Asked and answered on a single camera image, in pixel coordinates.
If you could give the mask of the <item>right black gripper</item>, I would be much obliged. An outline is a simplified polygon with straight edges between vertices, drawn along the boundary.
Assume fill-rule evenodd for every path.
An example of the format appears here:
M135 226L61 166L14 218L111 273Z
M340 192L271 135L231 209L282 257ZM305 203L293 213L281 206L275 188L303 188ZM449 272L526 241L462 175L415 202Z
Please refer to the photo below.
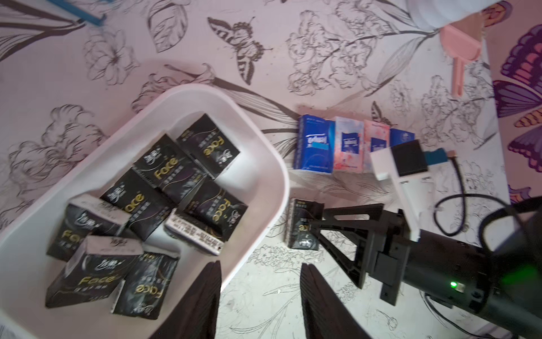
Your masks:
M311 234L357 288L363 288L368 274L383 284L380 298L396 305L411 249L403 210L390 212L384 210L382 203L327 208L323 219L311 221L310 226ZM355 245L354 258L348 258L321 230L340 231ZM361 230L368 231L366 240L350 232Z

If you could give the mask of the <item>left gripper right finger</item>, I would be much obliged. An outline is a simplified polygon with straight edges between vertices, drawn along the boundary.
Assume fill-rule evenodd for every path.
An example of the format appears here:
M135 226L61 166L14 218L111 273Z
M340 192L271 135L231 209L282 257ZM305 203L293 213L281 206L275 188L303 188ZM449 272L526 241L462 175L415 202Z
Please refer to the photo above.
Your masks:
M313 264L301 266L300 289L307 338L370 337Z

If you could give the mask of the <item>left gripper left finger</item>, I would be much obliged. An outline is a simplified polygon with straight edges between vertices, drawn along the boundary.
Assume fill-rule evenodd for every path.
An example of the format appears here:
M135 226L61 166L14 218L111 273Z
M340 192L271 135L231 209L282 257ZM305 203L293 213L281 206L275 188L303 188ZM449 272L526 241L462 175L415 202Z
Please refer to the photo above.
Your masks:
M206 264L180 302L151 338L202 338L216 336L222 270L219 261Z

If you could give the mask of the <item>blue pocket tissue pack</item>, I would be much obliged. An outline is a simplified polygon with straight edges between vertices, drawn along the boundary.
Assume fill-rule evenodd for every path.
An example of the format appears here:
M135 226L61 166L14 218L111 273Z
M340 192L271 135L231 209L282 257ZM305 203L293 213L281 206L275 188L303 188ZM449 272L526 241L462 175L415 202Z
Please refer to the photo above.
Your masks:
M331 174L335 153L335 122L312 115L299 120L293 168Z

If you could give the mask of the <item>light pink tissue pack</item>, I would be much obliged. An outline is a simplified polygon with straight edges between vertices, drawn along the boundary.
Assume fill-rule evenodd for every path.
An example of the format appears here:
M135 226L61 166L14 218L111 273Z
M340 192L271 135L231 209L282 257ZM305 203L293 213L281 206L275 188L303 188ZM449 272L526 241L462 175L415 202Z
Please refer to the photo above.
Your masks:
M371 153L390 145L390 127L376 121L364 121L364 172L373 171Z

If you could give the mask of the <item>pink white tissue pack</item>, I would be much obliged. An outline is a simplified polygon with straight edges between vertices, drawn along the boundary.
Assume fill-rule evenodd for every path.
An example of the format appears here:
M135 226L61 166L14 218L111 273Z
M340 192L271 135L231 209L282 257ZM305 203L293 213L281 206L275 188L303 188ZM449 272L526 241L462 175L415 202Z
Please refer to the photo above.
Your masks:
M361 174L364 171L364 123L335 118L334 171Z

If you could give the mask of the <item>blue cartoon tissue pack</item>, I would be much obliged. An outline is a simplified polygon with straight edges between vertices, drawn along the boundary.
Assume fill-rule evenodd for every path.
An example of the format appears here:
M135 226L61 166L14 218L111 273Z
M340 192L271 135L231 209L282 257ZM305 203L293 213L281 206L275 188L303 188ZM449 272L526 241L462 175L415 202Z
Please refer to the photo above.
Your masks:
M405 144L415 139L415 133L395 128L390 129L390 147Z

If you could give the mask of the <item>white plastic storage box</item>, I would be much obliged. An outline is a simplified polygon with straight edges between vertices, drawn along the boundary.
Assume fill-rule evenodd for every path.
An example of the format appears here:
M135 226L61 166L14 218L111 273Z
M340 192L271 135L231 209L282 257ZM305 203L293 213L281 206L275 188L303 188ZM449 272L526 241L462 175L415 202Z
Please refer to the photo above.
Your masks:
M161 94L1 233L1 323L21 338L149 338L198 276L228 284L288 171L228 95Z

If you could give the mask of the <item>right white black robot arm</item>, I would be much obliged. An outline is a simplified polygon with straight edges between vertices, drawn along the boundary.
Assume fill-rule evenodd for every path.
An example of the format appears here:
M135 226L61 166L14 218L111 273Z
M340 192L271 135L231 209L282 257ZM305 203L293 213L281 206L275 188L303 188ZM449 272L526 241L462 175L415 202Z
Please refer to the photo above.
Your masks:
M351 282L367 276L382 283L381 299L397 302L408 284L445 307L457 307L524 338L541 337L541 199L505 205L480 230L502 218L519 220L497 249L422 231L407 237L405 212L381 204L329 208L310 231Z

